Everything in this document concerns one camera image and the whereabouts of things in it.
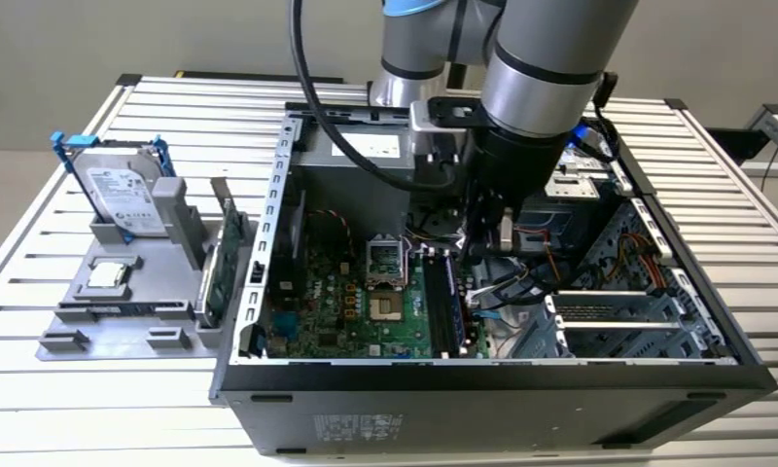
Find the green circuit board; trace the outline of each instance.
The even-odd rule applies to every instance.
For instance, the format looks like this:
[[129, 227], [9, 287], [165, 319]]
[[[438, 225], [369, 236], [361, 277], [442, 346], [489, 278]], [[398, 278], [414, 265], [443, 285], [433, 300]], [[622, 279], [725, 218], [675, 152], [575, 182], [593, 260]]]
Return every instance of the green circuit board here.
[[[409, 281], [401, 292], [366, 290], [365, 263], [341, 270], [339, 262], [321, 250], [309, 252], [309, 265], [299, 309], [279, 311], [294, 331], [277, 329], [277, 316], [273, 318], [271, 356], [431, 358], [421, 259], [409, 257]], [[389, 306], [386, 313], [381, 312], [383, 305]], [[481, 323], [475, 331], [483, 336]], [[483, 339], [471, 352], [486, 357]]]

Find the gray parts holder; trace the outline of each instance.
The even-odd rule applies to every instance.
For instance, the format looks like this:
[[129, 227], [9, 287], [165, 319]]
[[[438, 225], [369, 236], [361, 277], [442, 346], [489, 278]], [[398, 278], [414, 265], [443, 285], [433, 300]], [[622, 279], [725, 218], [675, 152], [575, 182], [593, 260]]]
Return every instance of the gray parts holder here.
[[[38, 359], [215, 356], [221, 327], [199, 322], [195, 308], [203, 302], [202, 280], [211, 280], [202, 270], [217, 250], [223, 222], [202, 221], [185, 193], [183, 179], [155, 181], [151, 195], [166, 237], [127, 237], [114, 224], [97, 219], [90, 225], [95, 241], [38, 340]], [[253, 235], [250, 228], [245, 232]], [[234, 290], [241, 290], [249, 250], [239, 251]]]

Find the motherboard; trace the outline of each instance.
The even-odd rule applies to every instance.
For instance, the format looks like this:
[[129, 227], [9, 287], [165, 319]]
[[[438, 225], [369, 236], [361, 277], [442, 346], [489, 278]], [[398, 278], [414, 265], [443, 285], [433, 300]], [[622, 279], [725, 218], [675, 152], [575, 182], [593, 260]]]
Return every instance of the motherboard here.
[[[471, 290], [471, 275], [429, 271], [451, 259], [429, 257], [411, 243], [381, 238], [367, 248], [363, 259], [341, 262], [322, 247], [309, 246], [305, 294], [294, 309], [273, 314], [269, 356], [427, 359], [473, 352], [486, 357], [481, 320], [463, 322], [461, 298]], [[398, 278], [390, 284], [377, 282], [377, 275]], [[443, 310], [430, 310], [426, 295], [450, 292], [457, 308], [446, 312], [454, 316], [435, 320]]]

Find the black cable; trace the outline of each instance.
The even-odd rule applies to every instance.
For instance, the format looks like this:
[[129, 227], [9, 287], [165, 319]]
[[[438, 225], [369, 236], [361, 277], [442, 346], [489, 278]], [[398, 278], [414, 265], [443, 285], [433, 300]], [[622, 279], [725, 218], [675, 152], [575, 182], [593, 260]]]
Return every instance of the black cable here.
[[419, 224], [417, 225], [417, 229], [419, 231], [422, 231], [423, 227], [426, 227], [426, 221], [429, 220], [429, 216], [431, 216], [431, 210], [426, 211], [426, 213], [423, 214], [423, 218], [419, 220]]
[[[509, 299], [502, 300], [498, 304], [493, 306], [485, 306], [483, 309], [495, 310], [507, 305], [529, 306], [539, 304], [542, 301], [545, 301], [545, 297], [547, 297], [547, 295], [551, 292], [554, 292], [559, 288], [567, 287], [585, 272], [589, 272], [591, 270], [593, 266], [594, 265], [582, 265], [578, 269], [573, 271], [570, 277], [557, 284], [542, 283], [541, 280], [534, 278], [533, 284], [530, 285], [529, 288], [525, 288], [525, 290], [518, 292]], [[521, 297], [530, 293], [530, 290], [534, 287], [538, 288], [542, 292], [537, 295], [533, 295], [522, 299]]]
[[775, 148], [775, 152], [773, 153], [773, 157], [769, 158], [769, 162], [766, 163], [766, 170], [763, 170], [763, 176], [761, 177], [761, 192], [763, 193], [763, 184], [766, 183], [766, 175], [769, 175], [769, 169], [775, 162], [775, 156], [778, 156], [778, 147]]
[[602, 108], [594, 105], [594, 115], [599, 125], [599, 133], [606, 140], [607, 148], [610, 149], [610, 158], [615, 161], [619, 157], [619, 134], [613, 122], [602, 115]]
[[354, 146], [351, 146], [346, 138], [339, 133], [337, 126], [334, 126], [325, 118], [325, 112], [321, 108], [319, 98], [315, 95], [315, 88], [309, 74], [309, 64], [306, 63], [306, 54], [302, 45], [302, 0], [291, 0], [290, 2], [289, 26], [290, 53], [291, 58], [294, 59], [294, 67], [297, 68], [297, 78], [299, 80], [299, 84], [302, 85], [306, 101], [309, 102], [309, 108], [314, 114], [315, 122], [322, 127], [322, 130], [327, 134], [327, 137], [334, 145], [346, 155], [346, 158], [349, 158], [349, 161], [351, 161], [357, 167], [370, 173], [381, 182], [401, 191], [426, 193], [442, 193], [450, 191], [455, 183], [455, 172], [453, 171], [453, 168], [449, 164], [441, 164], [441, 167], [446, 173], [446, 181], [443, 183], [438, 185], [421, 184], [398, 178], [397, 176], [381, 170], [374, 162], [365, 158]]

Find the floor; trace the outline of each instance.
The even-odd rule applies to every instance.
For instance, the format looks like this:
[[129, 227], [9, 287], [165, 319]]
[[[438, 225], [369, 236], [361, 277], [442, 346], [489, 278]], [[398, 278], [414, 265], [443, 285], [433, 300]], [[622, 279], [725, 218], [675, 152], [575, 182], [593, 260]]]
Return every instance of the floor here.
[[0, 244], [55, 166], [50, 152], [0, 151]]

